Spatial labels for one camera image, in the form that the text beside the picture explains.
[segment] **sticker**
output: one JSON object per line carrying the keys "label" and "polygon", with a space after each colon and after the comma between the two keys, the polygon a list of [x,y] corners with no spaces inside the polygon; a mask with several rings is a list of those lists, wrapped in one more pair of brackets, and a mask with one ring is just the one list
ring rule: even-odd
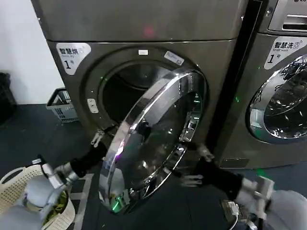
{"label": "sticker", "polygon": [[74,75],[82,60],[91,52],[87,43],[57,43],[57,51],[65,72]]}
{"label": "sticker", "polygon": [[182,57],[179,57],[178,55],[167,51],[164,55],[164,57],[174,63],[176,63],[177,65],[181,66],[184,62],[184,59]]}
{"label": "sticker", "polygon": [[278,37],[275,39],[267,60],[265,69],[272,69],[287,56],[303,48],[307,44],[306,37]]}
{"label": "sticker", "polygon": [[147,49],[139,49],[139,55],[148,55]]}
{"label": "sticker", "polygon": [[94,98],[88,98],[87,104],[92,114],[97,114],[99,112]]}

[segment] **stainless steel washing machine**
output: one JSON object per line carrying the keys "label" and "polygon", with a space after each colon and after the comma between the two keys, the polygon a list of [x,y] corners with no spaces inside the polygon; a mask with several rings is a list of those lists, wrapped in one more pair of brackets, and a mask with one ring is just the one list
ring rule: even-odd
{"label": "stainless steel washing machine", "polygon": [[307,161],[307,3],[270,0],[259,25],[215,146],[222,167]]}
{"label": "stainless steel washing machine", "polygon": [[176,168],[180,142],[205,140],[247,1],[32,2],[80,121],[110,146],[100,198],[131,210]]}

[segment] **white wall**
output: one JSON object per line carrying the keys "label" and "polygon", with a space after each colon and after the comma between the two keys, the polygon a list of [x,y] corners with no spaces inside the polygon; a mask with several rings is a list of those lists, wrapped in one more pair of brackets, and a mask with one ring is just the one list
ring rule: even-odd
{"label": "white wall", "polygon": [[46,103],[64,86],[30,0],[0,0],[0,71],[18,104]]}

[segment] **red light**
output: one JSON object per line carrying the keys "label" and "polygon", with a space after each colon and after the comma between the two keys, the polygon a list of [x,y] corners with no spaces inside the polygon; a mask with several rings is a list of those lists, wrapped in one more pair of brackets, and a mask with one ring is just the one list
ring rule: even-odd
{"label": "red light", "polygon": [[144,28],[144,35],[145,37],[154,37],[155,31],[152,26],[146,26]]}

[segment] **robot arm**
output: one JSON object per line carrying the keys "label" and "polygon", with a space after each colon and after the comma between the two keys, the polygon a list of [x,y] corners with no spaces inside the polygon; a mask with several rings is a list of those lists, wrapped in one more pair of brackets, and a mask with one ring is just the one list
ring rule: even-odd
{"label": "robot arm", "polygon": [[185,186],[212,184],[224,191],[229,199],[244,205],[258,217],[258,230],[263,229],[263,222],[272,230],[307,228],[307,199],[301,194],[274,191],[274,181],[264,177],[258,177],[252,182],[241,175],[220,169],[205,146],[188,144],[188,149],[197,150],[201,159],[194,169],[194,176],[182,177]]}
{"label": "robot arm", "polygon": [[[0,226],[14,230],[40,230],[43,222],[56,203],[61,192],[86,171],[98,164],[106,154],[105,146],[100,142],[103,133],[97,133],[92,141],[90,151],[80,159],[62,165],[53,170],[49,164],[43,164],[46,177],[32,179],[23,196],[6,213],[0,216]],[[222,170],[214,164],[213,155],[203,145],[184,143],[188,149],[197,150],[201,158],[190,176],[181,176],[185,186],[203,186],[212,184],[224,191],[227,196],[239,204],[243,204],[260,220],[274,230],[305,230],[307,226],[307,199],[293,191],[274,191],[274,182],[259,177],[255,182],[241,175]],[[33,212],[26,206],[27,202],[42,207],[40,212]]]}
{"label": "robot arm", "polygon": [[[106,155],[106,148],[100,142],[101,136],[96,135],[91,143],[89,152],[80,159],[57,167],[55,170],[48,163],[42,164],[45,175],[30,180],[22,197],[0,215],[1,229],[11,230],[41,230],[43,223],[58,201],[62,191],[84,177],[87,170],[102,161]],[[32,211],[28,205],[37,207],[40,211]]]}

